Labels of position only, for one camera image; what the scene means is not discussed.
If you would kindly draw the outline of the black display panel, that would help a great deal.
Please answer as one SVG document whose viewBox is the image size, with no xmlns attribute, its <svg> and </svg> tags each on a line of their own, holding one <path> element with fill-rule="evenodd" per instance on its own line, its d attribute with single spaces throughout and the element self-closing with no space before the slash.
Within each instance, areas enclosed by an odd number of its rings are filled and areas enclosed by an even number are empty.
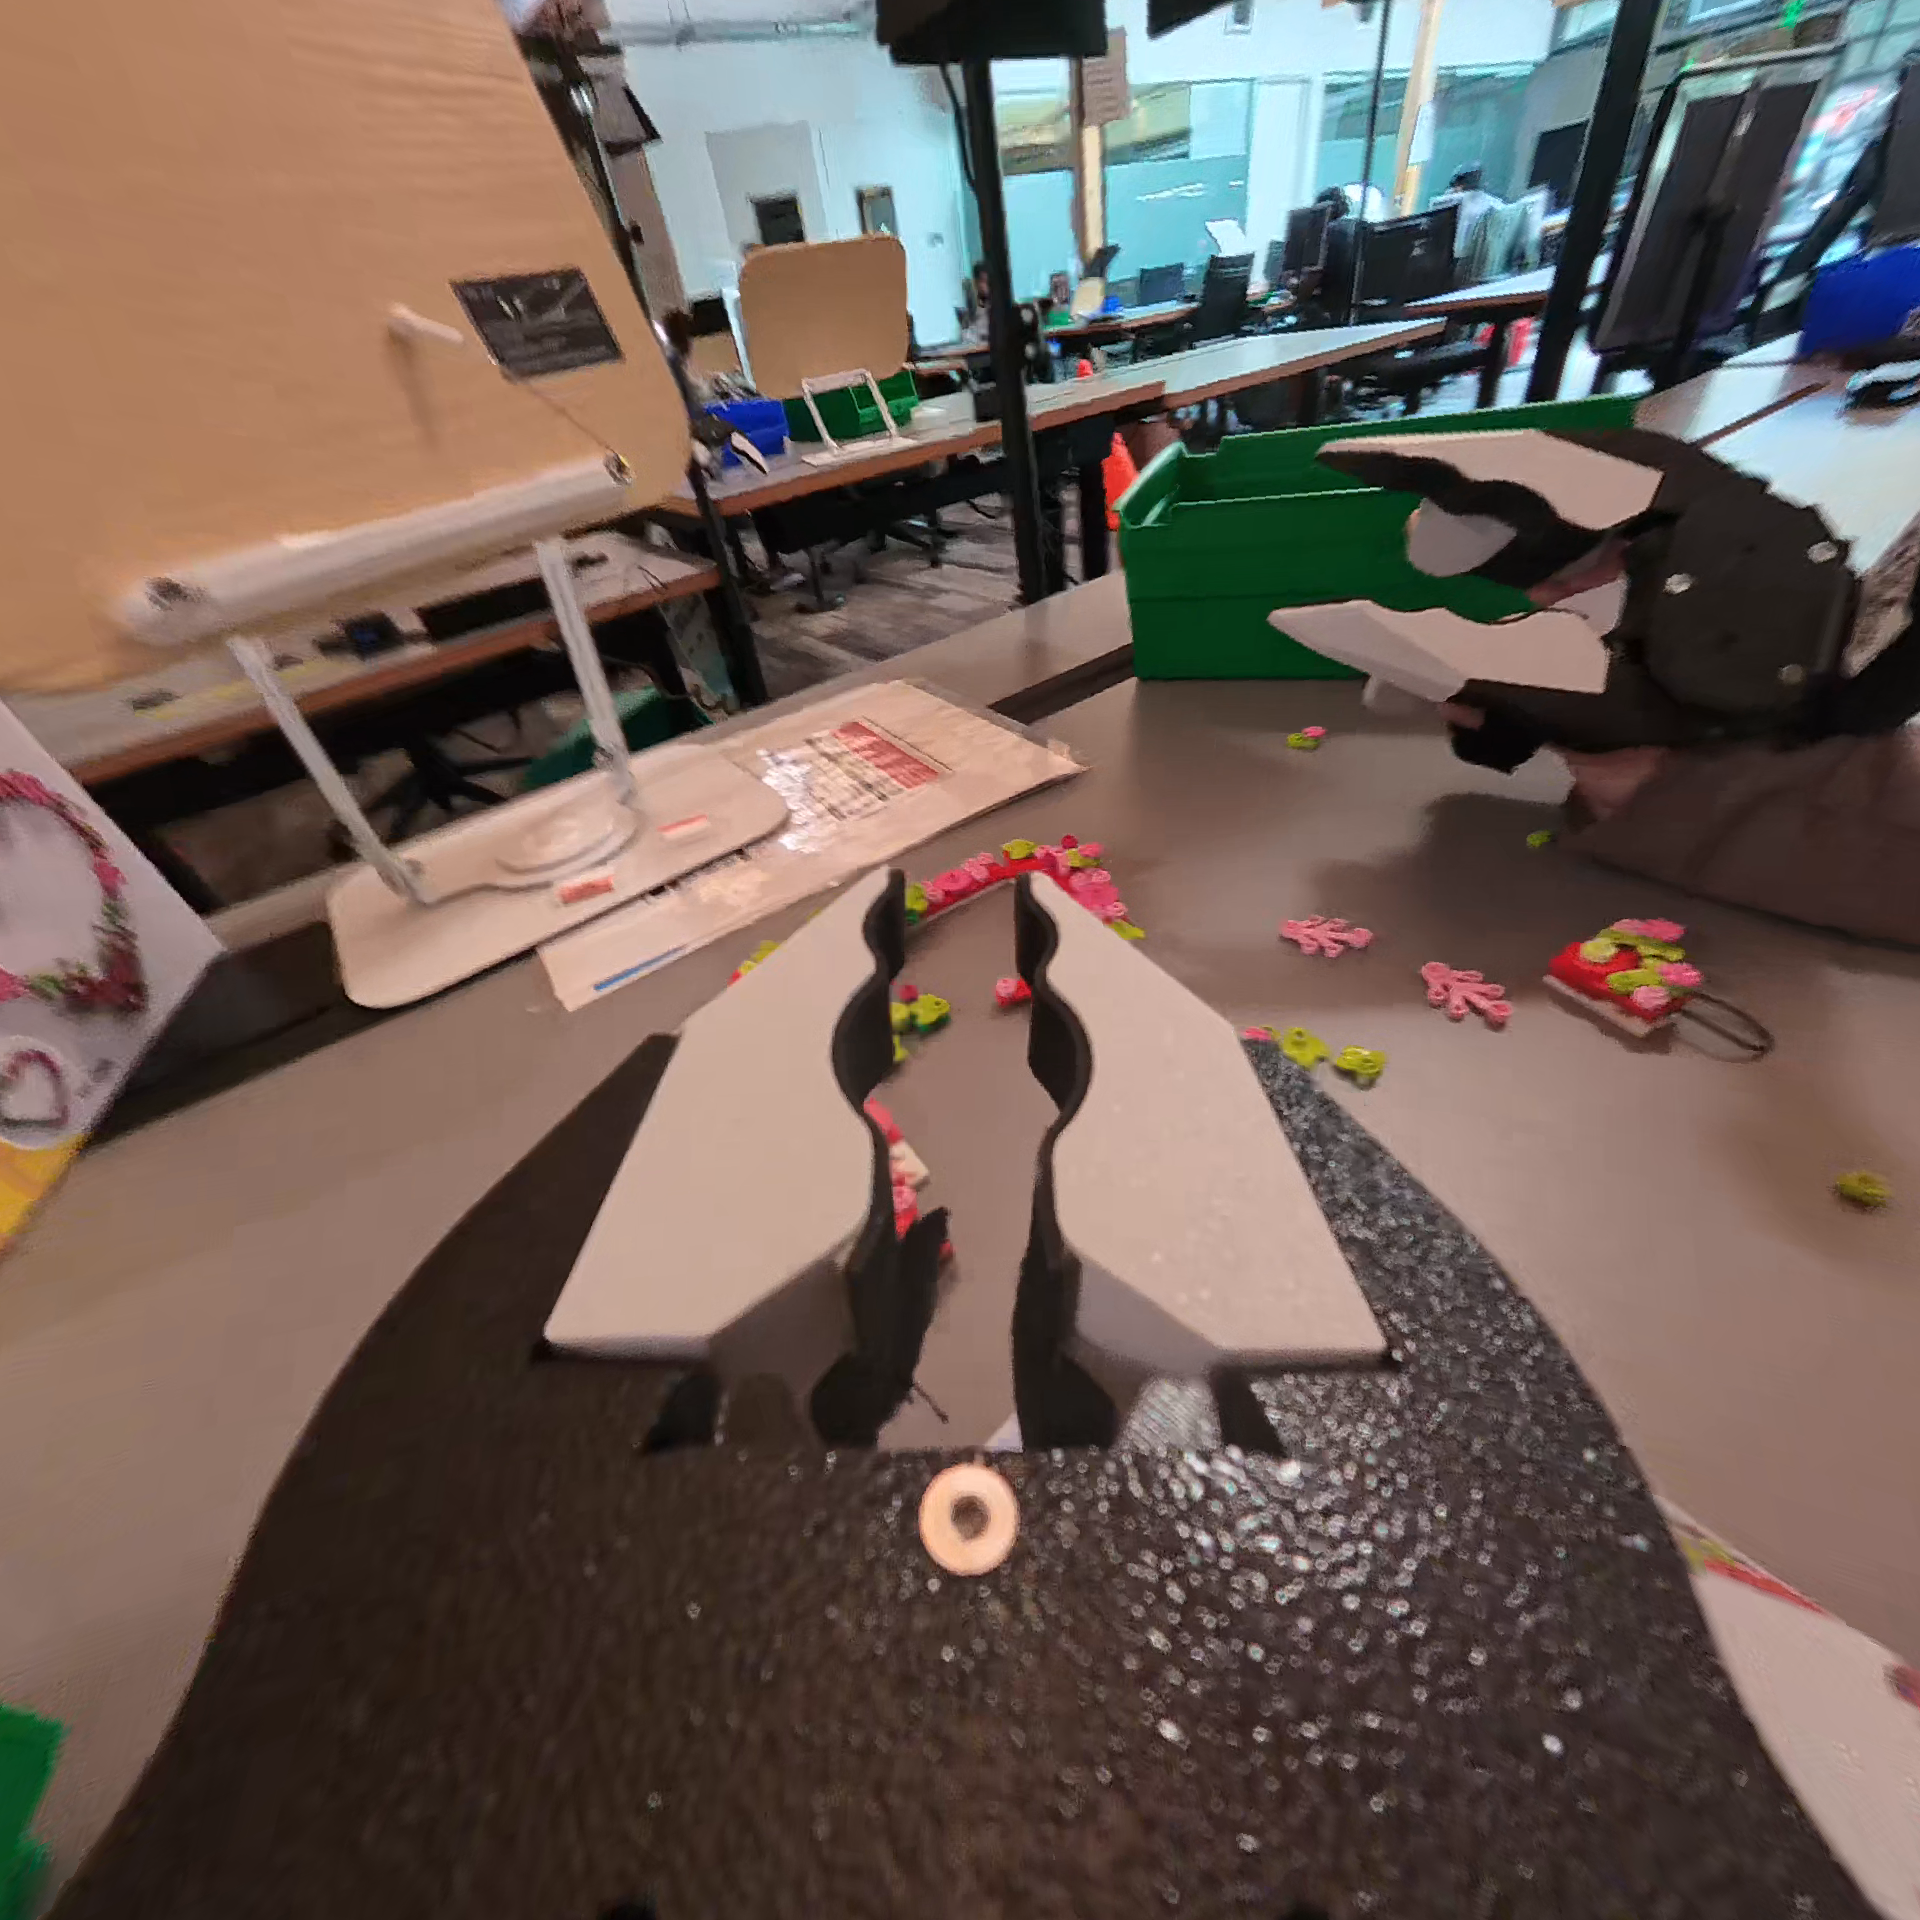
<svg viewBox="0 0 1920 1920">
<path fill-rule="evenodd" d="M 1741 55 L 1665 86 L 1590 326 L 1605 372 L 1672 385 L 1737 316 L 1832 58 Z"/>
</svg>

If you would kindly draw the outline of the green plastic object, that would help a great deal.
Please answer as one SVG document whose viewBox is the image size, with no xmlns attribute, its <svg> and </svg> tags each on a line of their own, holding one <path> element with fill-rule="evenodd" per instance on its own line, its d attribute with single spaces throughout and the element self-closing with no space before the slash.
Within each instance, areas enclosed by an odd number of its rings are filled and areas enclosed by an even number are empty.
<svg viewBox="0 0 1920 1920">
<path fill-rule="evenodd" d="M 2 1919 L 25 1919 L 38 1899 L 50 1850 L 37 1819 L 62 1745 L 57 1719 L 2 1706 Z"/>
</svg>

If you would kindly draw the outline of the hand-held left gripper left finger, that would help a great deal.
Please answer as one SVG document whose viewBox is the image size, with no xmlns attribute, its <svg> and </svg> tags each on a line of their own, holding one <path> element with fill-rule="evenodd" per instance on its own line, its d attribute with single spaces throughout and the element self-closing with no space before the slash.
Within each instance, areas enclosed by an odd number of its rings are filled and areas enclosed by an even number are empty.
<svg viewBox="0 0 1920 1920">
<path fill-rule="evenodd" d="M 895 1066 L 904 875 L 874 868 L 672 1036 L 543 1322 L 568 1360 L 791 1393 L 873 1444 L 913 1391 L 945 1211 L 873 1102 Z"/>
</svg>

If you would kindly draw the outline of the black metal pole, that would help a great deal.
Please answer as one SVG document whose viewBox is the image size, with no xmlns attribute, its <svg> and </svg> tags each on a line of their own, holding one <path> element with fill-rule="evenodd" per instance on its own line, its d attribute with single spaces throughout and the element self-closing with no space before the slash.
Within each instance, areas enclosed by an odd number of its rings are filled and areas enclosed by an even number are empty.
<svg viewBox="0 0 1920 1920">
<path fill-rule="evenodd" d="M 1556 400 L 1608 224 L 1663 2 L 1620 2 L 1575 177 L 1568 227 L 1543 310 L 1527 402 Z"/>
<path fill-rule="evenodd" d="M 992 385 L 998 396 L 998 450 L 1008 505 L 1012 511 L 1018 595 L 1031 609 L 1049 598 L 1049 554 L 1040 497 L 1040 457 L 1024 396 L 1024 336 L 1005 232 L 992 66 L 983 59 L 966 59 L 959 65 L 957 75 L 962 86 L 966 166 L 990 283 L 986 314 Z"/>
</svg>

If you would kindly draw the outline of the green plastic bin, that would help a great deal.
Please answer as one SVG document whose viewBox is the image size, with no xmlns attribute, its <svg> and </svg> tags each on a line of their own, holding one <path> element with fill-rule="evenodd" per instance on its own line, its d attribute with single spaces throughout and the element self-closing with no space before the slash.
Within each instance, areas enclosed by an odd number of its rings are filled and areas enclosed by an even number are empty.
<svg viewBox="0 0 1920 1920">
<path fill-rule="evenodd" d="M 1527 609 L 1497 584 L 1422 574 L 1407 560 L 1415 497 L 1365 487 L 1319 462 L 1342 439 L 1628 427 L 1639 400 L 1600 396 L 1383 424 L 1236 435 L 1214 450 L 1162 448 L 1117 502 L 1117 555 L 1140 682 L 1353 682 L 1269 618 L 1374 599 L 1494 619 Z"/>
</svg>

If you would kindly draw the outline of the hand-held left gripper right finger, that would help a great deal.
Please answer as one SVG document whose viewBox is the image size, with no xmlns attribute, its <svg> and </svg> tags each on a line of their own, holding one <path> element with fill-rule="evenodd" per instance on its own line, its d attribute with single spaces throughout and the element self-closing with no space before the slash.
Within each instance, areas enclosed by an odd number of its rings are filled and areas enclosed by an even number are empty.
<svg viewBox="0 0 1920 1920">
<path fill-rule="evenodd" d="M 1238 1028 L 1045 875 L 1015 884 L 1025 1067 L 1050 1102 L 1015 1291 L 1021 1450 L 1108 1450 L 1142 1391 L 1377 1377 L 1388 1335 Z"/>
</svg>

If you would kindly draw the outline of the small wooden book stand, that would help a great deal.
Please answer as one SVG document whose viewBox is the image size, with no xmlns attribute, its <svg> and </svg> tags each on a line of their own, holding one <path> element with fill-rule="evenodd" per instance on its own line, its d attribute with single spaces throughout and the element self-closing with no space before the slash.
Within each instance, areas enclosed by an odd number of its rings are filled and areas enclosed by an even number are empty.
<svg viewBox="0 0 1920 1920">
<path fill-rule="evenodd" d="M 903 371 L 909 348 L 904 250 L 885 232 L 758 247 L 737 273 L 737 328 L 756 394 L 791 400 Z M 840 454 L 849 444 L 798 446 Z"/>
</svg>

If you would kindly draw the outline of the person's right hand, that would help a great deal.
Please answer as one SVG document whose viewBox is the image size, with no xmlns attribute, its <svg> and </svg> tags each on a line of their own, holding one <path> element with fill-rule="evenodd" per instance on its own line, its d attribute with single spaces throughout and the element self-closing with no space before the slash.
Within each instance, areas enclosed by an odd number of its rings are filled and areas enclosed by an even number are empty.
<svg viewBox="0 0 1920 1920">
<path fill-rule="evenodd" d="M 1629 747 L 1615 752 L 1556 751 L 1554 758 L 1568 770 L 1568 823 L 1589 828 L 1622 812 L 1665 768 L 1670 755 L 1663 747 Z"/>
</svg>

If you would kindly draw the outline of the small green storage bin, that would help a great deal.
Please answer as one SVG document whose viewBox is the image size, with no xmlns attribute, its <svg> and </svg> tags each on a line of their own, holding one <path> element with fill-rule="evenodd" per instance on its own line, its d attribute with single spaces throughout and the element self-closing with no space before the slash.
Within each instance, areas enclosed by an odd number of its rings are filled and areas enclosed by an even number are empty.
<svg viewBox="0 0 1920 1920">
<path fill-rule="evenodd" d="M 830 436 L 845 446 L 903 435 L 918 406 L 921 394 L 912 368 L 877 383 L 858 377 L 842 386 L 783 400 L 786 439 L 807 446 Z"/>
</svg>

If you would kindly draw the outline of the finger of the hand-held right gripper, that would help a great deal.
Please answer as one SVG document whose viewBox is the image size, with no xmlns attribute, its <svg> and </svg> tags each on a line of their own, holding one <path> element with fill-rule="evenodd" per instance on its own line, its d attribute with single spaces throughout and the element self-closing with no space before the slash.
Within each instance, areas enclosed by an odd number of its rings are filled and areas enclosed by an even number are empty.
<svg viewBox="0 0 1920 1920">
<path fill-rule="evenodd" d="M 1610 652 L 1577 612 L 1534 610 L 1477 622 L 1447 609 L 1394 610 L 1366 601 L 1274 609 L 1265 624 L 1366 682 L 1447 705 L 1470 684 L 1592 698 Z"/>
<path fill-rule="evenodd" d="M 1639 520 L 1662 474 L 1541 427 L 1333 439 L 1316 462 L 1415 497 L 1407 562 L 1428 579 L 1530 590 Z"/>
</svg>

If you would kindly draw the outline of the black overhead monitor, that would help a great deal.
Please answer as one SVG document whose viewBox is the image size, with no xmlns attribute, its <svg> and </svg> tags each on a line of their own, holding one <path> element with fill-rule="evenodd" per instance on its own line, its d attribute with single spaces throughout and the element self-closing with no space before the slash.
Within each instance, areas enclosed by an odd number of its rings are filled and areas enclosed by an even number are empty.
<svg viewBox="0 0 1920 1920">
<path fill-rule="evenodd" d="M 1103 58 L 1102 2 L 877 2 L 877 43 L 901 66 Z"/>
</svg>

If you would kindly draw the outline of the black computer monitor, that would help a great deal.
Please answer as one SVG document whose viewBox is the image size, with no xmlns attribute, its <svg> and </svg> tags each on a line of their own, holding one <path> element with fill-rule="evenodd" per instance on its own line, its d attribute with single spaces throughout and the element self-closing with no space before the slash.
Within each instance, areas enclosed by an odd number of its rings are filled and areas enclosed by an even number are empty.
<svg viewBox="0 0 1920 1920">
<path fill-rule="evenodd" d="M 1390 222 L 1358 224 L 1348 273 L 1350 307 L 1407 307 L 1450 291 L 1458 201 Z"/>
</svg>

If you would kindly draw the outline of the long office table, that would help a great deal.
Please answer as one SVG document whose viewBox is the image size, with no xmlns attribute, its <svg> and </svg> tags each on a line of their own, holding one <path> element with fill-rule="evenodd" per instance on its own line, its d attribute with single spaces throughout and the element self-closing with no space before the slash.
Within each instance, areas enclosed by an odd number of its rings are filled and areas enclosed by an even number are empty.
<svg viewBox="0 0 1920 1920">
<path fill-rule="evenodd" d="M 1422 345 L 1445 331 L 1445 318 L 1409 318 L 1361 328 L 1274 331 L 1200 345 L 1144 363 L 1053 383 L 1028 391 L 1028 409 L 1047 425 L 1126 411 L 1189 409 L 1252 390 L 1346 368 Z"/>
<path fill-rule="evenodd" d="M 567 568 L 591 624 L 672 609 L 719 585 L 711 560 L 616 532 L 568 539 Z M 397 638 L 370 656 L 351 649 L 344 627 L 269 641 L 278 686 L 311 724 L 472 682 L 495 664 L 567 662 L 529 554 L 470 568 L 450 579 L 438 599 L 380 616 Z M 169 656 L 104 689 L 8 694 L 4 705 L 87 786 L 276 736 L 271 711 L 222 644 Z"/>
<path fill-rule="evenodd" d="M 1156 367 L 1122 368 L 1025 391 L 1025 420 L 1036 450 L 1060 444 L 1073 464 L 1073 446 L 1097 424 L 1152 414 L 1162 396 Z M 746 520 L 828 494 L 930 489 L 942 497 L 942 512 L 952 502 L 998 494 L 1000 466 L 1000 424 L 977 419 L 974 400 L 957 394 L 926 400 L 901 436 L 862 439 L 840 454 L 791 448 L 766 471 L 722 471 L 708 482 L 708 499 L 725 520 Z"/>
</svg>

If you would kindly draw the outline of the clear plastic bag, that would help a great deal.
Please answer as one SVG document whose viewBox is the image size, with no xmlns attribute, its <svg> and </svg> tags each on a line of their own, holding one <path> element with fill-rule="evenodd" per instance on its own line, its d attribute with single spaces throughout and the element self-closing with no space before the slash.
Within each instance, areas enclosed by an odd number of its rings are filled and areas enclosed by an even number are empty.
<svg viewBox="0 0 1920 1920">
<path fill-rule="evenodd" d="M 750 849 L 708 858 L 545 945 L 538 963 L 561 1010 L 583 1010 L 1088 768 L 1072 746 L 913 680 L 828 695 L 711 755 L 778 800 L 783 822 Z"/>
</svg>

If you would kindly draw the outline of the blue plastic container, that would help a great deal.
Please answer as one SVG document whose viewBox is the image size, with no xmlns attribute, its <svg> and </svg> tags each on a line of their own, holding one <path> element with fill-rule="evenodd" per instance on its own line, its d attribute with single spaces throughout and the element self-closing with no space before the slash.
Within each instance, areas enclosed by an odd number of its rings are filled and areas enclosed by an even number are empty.
<svg viewBox="0 0 1920 1920">
<path fill-rule="evenodd" d="M 1799 353 L 1894 353 L 1917 340 L 1917 242 L 1818 267 L 1800 314 Z"/>
</svg>

